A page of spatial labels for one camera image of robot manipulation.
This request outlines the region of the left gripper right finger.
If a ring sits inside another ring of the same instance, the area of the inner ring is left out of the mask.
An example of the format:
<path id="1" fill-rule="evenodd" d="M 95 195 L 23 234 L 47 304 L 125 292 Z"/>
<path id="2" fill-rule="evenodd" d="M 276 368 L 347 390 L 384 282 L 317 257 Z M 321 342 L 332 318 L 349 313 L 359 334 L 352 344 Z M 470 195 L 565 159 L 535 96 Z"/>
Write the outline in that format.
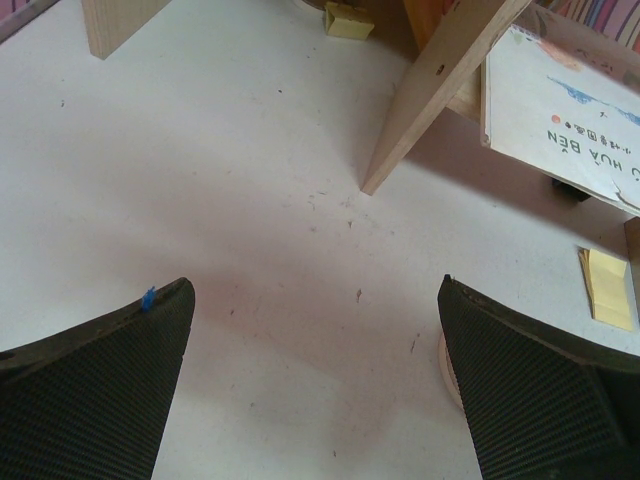
<path id="1" fill-rule="evenodd" d="M 639 358 L 445 276 L 438 310 L 485 479 L 636 479 Z"/>

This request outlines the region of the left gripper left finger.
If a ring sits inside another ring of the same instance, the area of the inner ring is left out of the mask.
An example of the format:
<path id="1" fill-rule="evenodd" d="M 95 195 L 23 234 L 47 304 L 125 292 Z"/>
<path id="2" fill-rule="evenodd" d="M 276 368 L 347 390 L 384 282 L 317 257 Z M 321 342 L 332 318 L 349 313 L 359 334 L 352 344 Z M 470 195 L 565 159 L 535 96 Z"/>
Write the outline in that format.
<path id="1" fill-rule="evenodd" d="M 186 278 L 1 354 L 4 479 L 149 479 L 195 310 Z"/>

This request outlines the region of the clear tape roll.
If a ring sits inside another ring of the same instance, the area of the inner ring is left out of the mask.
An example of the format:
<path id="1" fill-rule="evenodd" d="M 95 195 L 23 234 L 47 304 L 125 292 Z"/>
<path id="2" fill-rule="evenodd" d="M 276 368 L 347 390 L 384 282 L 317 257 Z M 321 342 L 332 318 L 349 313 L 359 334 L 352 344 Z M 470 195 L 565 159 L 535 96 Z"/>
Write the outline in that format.
<path id="1" fill-rule="evenodd" d="M 445 384 L 450 398 L 461 411 L 464 411 L 459 386 L 451 364 L 444 334 L 440 335 L 438 341 L 438 364 L 442 380 Z"/>

